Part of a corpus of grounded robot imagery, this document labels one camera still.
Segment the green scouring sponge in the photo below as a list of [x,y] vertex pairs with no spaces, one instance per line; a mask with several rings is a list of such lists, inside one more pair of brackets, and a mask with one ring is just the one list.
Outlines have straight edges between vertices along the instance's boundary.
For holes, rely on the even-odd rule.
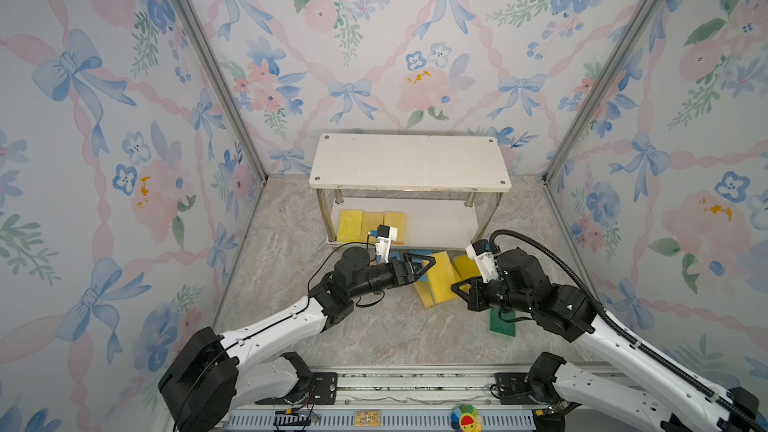
[[488,330],[491,334],[515,337],[516,336],[516,314],[514,311],[502,312],[497,308],[489,311]]

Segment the blue sponge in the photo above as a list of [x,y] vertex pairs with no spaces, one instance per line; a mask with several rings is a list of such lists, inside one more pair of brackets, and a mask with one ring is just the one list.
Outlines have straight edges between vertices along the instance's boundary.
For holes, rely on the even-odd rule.
[[412,255],[415,254],[417,256],[424,256],[424,257],[426,257],[426,256],[431,256],[434,253],[434,251],[433,250],[426,250],[426,249],[409,249],[409,250],[407,250],[407,253],[410,253]]

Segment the yellow orange-backed sponge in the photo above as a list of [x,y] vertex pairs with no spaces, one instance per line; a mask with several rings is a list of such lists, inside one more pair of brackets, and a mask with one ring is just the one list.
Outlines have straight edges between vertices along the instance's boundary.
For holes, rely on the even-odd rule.
[[394,243],[404,245],[407,239],[407,214],[404,212],[387,211],[384,213],[384,224],[397,230],[397,237]]

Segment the bright yellow cellulose sponge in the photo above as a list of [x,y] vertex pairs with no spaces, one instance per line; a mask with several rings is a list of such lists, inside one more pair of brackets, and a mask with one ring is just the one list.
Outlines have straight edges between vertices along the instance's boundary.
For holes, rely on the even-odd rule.
[[362,234],[362,210],[342,210],[339,215],[337,241],[340,243],[359,242]]

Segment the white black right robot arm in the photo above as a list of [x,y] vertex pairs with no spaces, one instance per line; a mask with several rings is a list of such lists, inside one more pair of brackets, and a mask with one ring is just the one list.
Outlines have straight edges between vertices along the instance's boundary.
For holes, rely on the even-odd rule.
[[600,383],[564,358],[543,352],[523,390],[542,404],[578,403],[650,431],[759,431],[759,401],[742,387],[726,389],[678,364],[620,324],[580,280],[550,281],[539,260],[520,248],[493,251],[486,241],[466,249],[477,275],[452,285],[468,309],[516,312],[543,330],[592,351],[636,383]]

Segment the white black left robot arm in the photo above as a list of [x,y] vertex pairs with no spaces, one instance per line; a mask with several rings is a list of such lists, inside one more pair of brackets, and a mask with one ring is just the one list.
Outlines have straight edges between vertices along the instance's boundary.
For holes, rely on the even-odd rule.
[[435,264],[435,258],[413,253],[376,264],[365,248],[349,247],[290,307],[240,329],[195,332],[158,385],[175,430],[210,431],[244,405],[303,398],[312,372],[288,346],[339,324],[357,299],[411,285]]

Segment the pale yellow sponge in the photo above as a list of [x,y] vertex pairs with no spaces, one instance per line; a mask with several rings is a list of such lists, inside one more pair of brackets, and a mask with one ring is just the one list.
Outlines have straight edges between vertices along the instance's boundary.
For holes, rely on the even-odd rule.
[[430,309],[435,305],[431,289],[426,281],[417,281],[414,284],[414,289],[425,309]]
[[376,232],[380,225],[384,224],[384,214],[382,212],[364,212],[361,223],[360,241],[366,242],[370,238],[371,232]]

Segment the yellow green-backed sponge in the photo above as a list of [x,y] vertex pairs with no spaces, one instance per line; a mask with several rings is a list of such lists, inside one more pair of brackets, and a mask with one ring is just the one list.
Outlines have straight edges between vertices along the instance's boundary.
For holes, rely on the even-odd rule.
[[439,252],[431,255],[435,264],[427,271],[426,278],[430,296],[434,304],[458,299],[453,292],[452,285],[458,283],[460,276],[454,268],[447,252]]

